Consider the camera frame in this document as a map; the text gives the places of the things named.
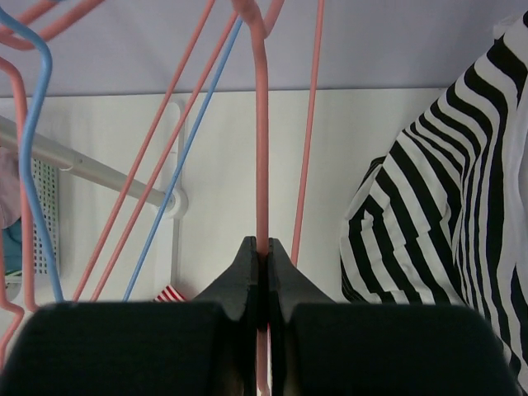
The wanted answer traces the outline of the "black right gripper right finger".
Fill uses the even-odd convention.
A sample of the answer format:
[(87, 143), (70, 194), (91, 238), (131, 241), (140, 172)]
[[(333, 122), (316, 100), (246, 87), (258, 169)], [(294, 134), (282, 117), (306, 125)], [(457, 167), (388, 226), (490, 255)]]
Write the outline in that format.
[(290, 260), (277, 238), (269, 240), (267, 258), (271, 394), (297, 395), (308, 389), (310, 360), (321, 327), (309, 318), (332, 303)]

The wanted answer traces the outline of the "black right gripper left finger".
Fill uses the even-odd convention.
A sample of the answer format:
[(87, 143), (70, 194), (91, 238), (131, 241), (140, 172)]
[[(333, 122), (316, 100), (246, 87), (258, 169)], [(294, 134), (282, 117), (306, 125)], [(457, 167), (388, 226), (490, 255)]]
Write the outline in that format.
[(232, 264), (197, 297), (217, 314), (211, 349), (213, 395), (257, 393), (258, 255), (247, 236)]

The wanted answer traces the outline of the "red striped tank top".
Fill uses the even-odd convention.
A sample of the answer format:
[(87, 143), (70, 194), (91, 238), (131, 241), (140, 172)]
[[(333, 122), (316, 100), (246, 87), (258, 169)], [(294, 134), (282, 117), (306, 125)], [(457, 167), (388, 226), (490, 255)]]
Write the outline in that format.
[(182, 302), (186, 299), (171, 285), (165, 286), (154, 298), (154, 302)]

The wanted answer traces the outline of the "black white striped tank top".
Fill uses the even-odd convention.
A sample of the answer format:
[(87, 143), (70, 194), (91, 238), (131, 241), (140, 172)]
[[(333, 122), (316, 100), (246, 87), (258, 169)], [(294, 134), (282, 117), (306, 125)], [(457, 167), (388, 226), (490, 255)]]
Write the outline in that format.
[(456, 304), (527, 392), (527, 18), (374, 158), (342, 221), (351, 302)]

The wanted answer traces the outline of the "blue tank top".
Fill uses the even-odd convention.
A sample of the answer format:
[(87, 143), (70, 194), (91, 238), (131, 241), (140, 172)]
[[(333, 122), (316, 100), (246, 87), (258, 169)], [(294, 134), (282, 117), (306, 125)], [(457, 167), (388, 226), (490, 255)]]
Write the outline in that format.
[(21, 220), (2, 231), (4, 269), (7, 275), (22, 269)]

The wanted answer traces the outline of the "pink lilac tank top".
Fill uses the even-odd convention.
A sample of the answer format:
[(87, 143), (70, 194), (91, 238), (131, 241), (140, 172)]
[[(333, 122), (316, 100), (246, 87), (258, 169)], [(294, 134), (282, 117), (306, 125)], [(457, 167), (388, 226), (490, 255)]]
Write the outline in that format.
[(0, 171), (1, 229), (6, 229), (21, 217), (21, 198), (18, 158), (4, 147), (1, 147)]

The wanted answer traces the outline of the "blue hanger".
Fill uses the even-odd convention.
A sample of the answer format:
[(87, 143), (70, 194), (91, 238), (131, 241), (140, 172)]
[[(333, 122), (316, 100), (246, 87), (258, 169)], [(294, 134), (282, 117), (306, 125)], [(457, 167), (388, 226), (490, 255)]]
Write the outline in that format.
[[(60, 284), (60, 281), (57, 275), (57, 271), (54, 267), (54, 253), (53, 253), (53, 249), (51, 246), (51, 240), (50, 240), (50, 236), (47, 231), (47, 228), (45, 227), (44, 215), (40, 208), (40, 201), (36, 194), (36, 189), (34, 186), (33, 178), (31, 176), (31, 170), (30, 170), (31, 158), (33, 157), (33, 152), (34, 152), (34, 146), (40, 143), (39, 141), (35, 139), (35, 129), (36, 129), (38, 120), (40, 118), (40, 111), (43, 106), (44, 99), (46, 97), (46, 92), (47, 92), (49, 82), (50, 82), (50, 76), (51, 76), (51, 72), (53, 68), (52, 56), (51, 56), (48, 45), (46, 44), (45, 40), (40, 35), (35, 33), (28, 26), (18, 21), (16, 18), (8, 15), (5, 11), (1, 12), (1, 23), (4, 26), (6, 26), (8, 29), (14, 31), (18, 35), (27, 39), (30, 45), (35, 47), (40, 52), (40, 60), (41, 60), (40, 76), (36, 84), (36, 88), (34, 90), (29, 112), (27, 113), (27, 115), (23, 117), (22, 123), (20, 124), (20, 127), (22, 128), (22, 132), (20, 133), (20, 137), (17, 139), (17, 142), (18, 142), (17, 148), (19, 149), (19, 155), (20, 155), (19, 165), (20, 165), (21, 186), (26, 191), (26, 198), (28, 200), (28, 206), (33, 216), (33, 220), (35, 221), (35, 225), (37, 226), (37, 230), (40, 233), (40, 237), (41, 237), (42, 244), (43, 244), (43, 249), (45, 250), (45, 254), (47, 256), (48, 266), (49, 266), (49, 275), (51, 277), (51, 283), (53, 286), (55, 299), (58, 301), (62, 301), (64, 299), (64, 295), (63, 295), (61, 284)], [(115, 255), (112, 257), (111, 261), (108, 263), (108, 266), (105, 269), (105, 272), (100, 280), (100, 283), (94, 290), (94, 293), (92, 295), (93, 300), (98, 299), (102, 291), (102, 288), (104, 287), (106, 281), (108, 280), (108, 277), (110, 276), (110, 273), (113, 270), (113, 266), (115, 265), (117, 258), (119, 257), (120, 252), (122, 248), (124, 247), (125, 242), (127, 238), (129, 237), (130, 232), (132, 228), (134, 227), (134, 224), (137, 218), (139, 217), (139, 213), (143, 209), (144, 203), (150, 200), (151, 192), (153, 190), (153, 184), (158, 174), (161, 172), (161, 167), (164, 164), (165, 160), (167, 159), (167, 156), (172, 149), (172, 145), (175, 143), (178, 135), (180, 134), (181, 128), (189, 114), (189, 111), (194, 105), (194, 101), (196, 100), (199, 91), (203, 87), (206, 78), (209, 76), (210, 70), (212, 69), (213, 65), (215, 63), (218, 63), (219, 65), (217, 68), (217, 73), (215, 74), (214, 79), (210, 85), (210, 90), (208, 91), (209, 95), (212, 95), (212, 93), (214, 93), (216, 84), (227, 62), (230, 51), (233, 47), (234, 41), (236, 40), (236, 37), (238, 35), (241, 25), (242, 25), (242, 20), (238, 17), (237, 13), (234, 13), (231, 16), (231, 19), (229, 20), (228, 25), (226, 26), (224, 30), (224, 35), (220, 38), (219, 43), (214, 49), (214, 53), (210, 57), (209, 63), (205, 66), (205, 69), (200, 76), (200, 80), (197, 83), (197, 86), (195, 87), (195, 90), (193, 91), (191, 95), (191, 99), (187, 102), (187, 105), (184, 111), (181, 113), (181, 118), (179, 119), (179, 123), (175, 127), (173, 131), (173, 135), (171, 139), (169, 140), (169, 142), (167, 143), (165, 151), (162, 153), (162, 156), (160, 157), (157, 167), (154, 169), (153, 174), (151, 178), (149, 179), (148, 184), (141, 187), (141, 195), (139, 196), (139, 201), (136, 205), (136, 208), (134, 209), (134, 213), (132, 214), (132, 217), (130, 218), (129, 223), (125, 228), (125, 233), (123, 234), (122, 240), (119, 242), (118, 246), (116, 247)], [(170, 99), (172, 95), (172, 91), (174, 90), (175, 85), (176, 84), (173, 82), (172, 85), (169, 86), (169, 88), (167, 89), (166, 96), (164, 97), (164, 101), (162, 102), (162, 104), (160, 105), (158, 109), (158, 113), (156, 117), (154, 118), (153, 123), (151, 124), (151, 130), (148, 132), (148, 135), (145, 137), (144, 144), (141, 147), (138, 153), (138, 156), (133, 164), (133, 167), (130, 169), (129, 174), (127, 176), (124, 176), (123, 174), (120, 173), (117, 177), (114, 178), (114, 181), (118, 183), (117, 188), (120, 191), (120, 195), (118, 197), (118, 200), (115, 203), (114, 208), (111, 211), (106, 227), (104, 228), (101, 234), (101, 237), (96, 245), (92, 258), (87, 264), (86, 270), (82, 276), (82, 279), (80, 280), (78, 288), (76, 289), (73, 295), (74, 301), (77, 301), (80, 298), (87, 284), (87, 280), (92, 274), (93, 267), (95, 266), (97, 259), (99, 258), (101, 250), (104, 247), (106, 239), (111, 231), (111, 228), (113, 227), (116, 221), (116, 216), (118, 215), (120, 211), (120, 208), (124, 202), (124, 199), (131, 192), (131, 188), (133, 184), (135, 183), (134, 175), (139, 169), (139, 165), (143, 159), (144, 152), (149, 146), (149, 142), (151, 138), (153, 137), (153, 133), (157, 128), (157, 125), (158, 125), (159, 120), (161, 119), (161, 116), (163, 115), (163, 112), (165, 110), (165, 107), (168, 104), (168, 100)], [(154, 221), (151, 233), (148, 236), (147, 242), (145, 243), (144, 252), (142, 253), (142, 256), (139, 259), (138, 266), (142, 266), (144, 263), (144, 259), (146, 258), (151, 242), (153, 241), (154, 234), (156, 230), (158, 229), (158, 226), (159, 226), (160, 221), (162, 220), (162, 217), (164, 215), (168, 215), (171, 210), (182, 210), (184, 205), (186, 204), (186, 196), (185, 194), (183, 194), (182, 191), (176, 188), (176, 184), (177, 184), (177, 179), (179, 178), (182, 172), (182, 167), (186, 160), (187, 154), (188, 154), (187, 151), (182, 152), (180, 162), (178, 163), (177, 169), (173, 174), (171, 184), (167, 188), (167, 191), (162, 193), (162, 202), (161, 204), (158, 205), (157, 218)]]

